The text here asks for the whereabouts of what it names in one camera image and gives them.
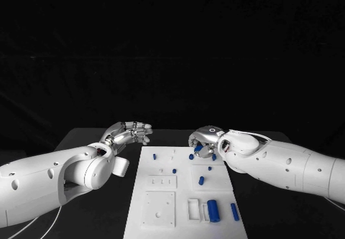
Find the blue cylinder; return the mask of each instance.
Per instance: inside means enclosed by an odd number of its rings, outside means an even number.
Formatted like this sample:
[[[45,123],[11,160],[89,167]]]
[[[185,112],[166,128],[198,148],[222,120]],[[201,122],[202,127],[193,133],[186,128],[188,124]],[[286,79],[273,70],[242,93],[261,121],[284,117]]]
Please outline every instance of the blue cylinder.
[[[238,221],[239,217],[238,217],[238,213],[237,213],[237,209],[235,209],[235,204],[234,203],[231,203],[231,209],[232,209],[234,219],[235,219],[235,221]]]
[[[199,178],[199,185],[202,185],[203,184],[203,177],[201,176],[201,178]]]
[[[202,148],[203,148],[203,146],[199,145],[199,146],[195,147],[193,151],[195,151],[195,152],[196,152],[196,151],[201,151]]]
[[[216,201],[215,200],[208,200],[206,201],[206,207],[208,207],[209,221],[212,223],[218,223],[221,221],[221,218],[219,218]]]

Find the white cable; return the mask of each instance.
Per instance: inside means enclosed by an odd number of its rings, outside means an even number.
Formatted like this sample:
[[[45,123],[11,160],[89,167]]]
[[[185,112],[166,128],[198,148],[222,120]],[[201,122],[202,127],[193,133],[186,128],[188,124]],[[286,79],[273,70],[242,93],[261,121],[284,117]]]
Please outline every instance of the white cable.
[[[335,204],[335,203],[332,202],[332,200],[329,200],[326,197],[325,197],[325,199],[326,199],[335,206],[338,206],[338,207],[345,211],[345,208],[342,208],[338,204]]]
[[[36,217],[36,218],[30,221],[30,223],[24,226],[24,228],[23,228],[10,238],[7,238],[7,239],[11,239],[11,238],[33,224],[33,222],[37,220],[37,218],[39,218],[39,217]]]
[[[251,134],[251,135],[260,136],[261,138],[264,138],[264,139],[268,140],[268,141],[271,140],[268,137],[265,137],[264,135],[260,135],[260,134],[257,134],[257,133],[242,132],[242,131],[232,130],[232,129],[231,129],[229,131],[238,132],[238,133]]]
[[[59,212],[58,212],[56,218],[55,218],[55,220],[53,220],[52,226],[53,226],[53,224],[55,224],[55,222],[56,222],[58,216],[59,216]]]
[[[53,226],[53,224],[55,224],[55,222],[56,222],[58,216],[59,216],[59,212],[58,212],[56,218],[55,218],[55,220],[53,220],[52,226]],[[17,236],[17,234],[32,225],[32,223],[37,220],[37,218],[39,218],[39,217],[36,217],[36,218],[32,220],[32,222],[24,226],[24,228],[23,228],[10,238],[7,238],[7,239],[11,239],[14,236]]]

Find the hole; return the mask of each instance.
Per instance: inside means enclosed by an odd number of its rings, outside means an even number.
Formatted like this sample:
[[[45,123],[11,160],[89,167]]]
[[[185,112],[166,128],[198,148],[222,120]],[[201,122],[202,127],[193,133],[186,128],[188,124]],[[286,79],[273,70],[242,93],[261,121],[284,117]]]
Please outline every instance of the hole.
[[[53,170],[50,168],[47,170],[47,176],[49,176],[50,179],[53,178]]]
[[[17,187],[19,187],[19,180],[16,179],[16,180],[13,180],[13,182],[11,182],[11,188],[13,188],[13,190],[17,190]]]

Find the black table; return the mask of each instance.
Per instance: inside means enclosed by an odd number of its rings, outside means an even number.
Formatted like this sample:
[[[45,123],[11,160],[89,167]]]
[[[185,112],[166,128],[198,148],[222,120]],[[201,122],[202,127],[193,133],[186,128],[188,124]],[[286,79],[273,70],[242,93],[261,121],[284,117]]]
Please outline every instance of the black table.
[[[104,128],[75,128],[56,150],[97,142]],[[193,130],[154,130],[149,146],[188,146]],[[255,131],[273,140],[290,142],[280,132]],[[99,190],[76,197],[62,206],[56,223],[45,239],[121,239],[130,210],[141,144],[127,145],[120,157],[128,159],[125,177],[111,175]],[[345,238],[345,212],[323,197],[280,189],[228,168],[241,220],[250,239]],[[58,209],[39,217],[16,239],[40,239],[55,220]],[[7,239],[26,223],[0,229]]]

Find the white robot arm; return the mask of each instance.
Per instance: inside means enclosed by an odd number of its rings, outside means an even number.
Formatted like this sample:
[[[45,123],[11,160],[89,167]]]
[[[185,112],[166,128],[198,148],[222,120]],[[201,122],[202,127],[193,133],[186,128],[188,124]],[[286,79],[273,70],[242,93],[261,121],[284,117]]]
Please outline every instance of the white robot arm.
[[[23,223],[97,190],[111,173],[123,177],[128,161],[115,155],[125,144],[150,142],[151,126],[118,122],[99,142],[23,158],[0,167],[0,228]]]
[[[323,196],[345,204],[345,160],[325,156],[290,143],[252,133],[205,126],[189,137],[189,146],[202,143],[196,156],[209,157],[216,148],[238,173],[248,173],[273,186]]]

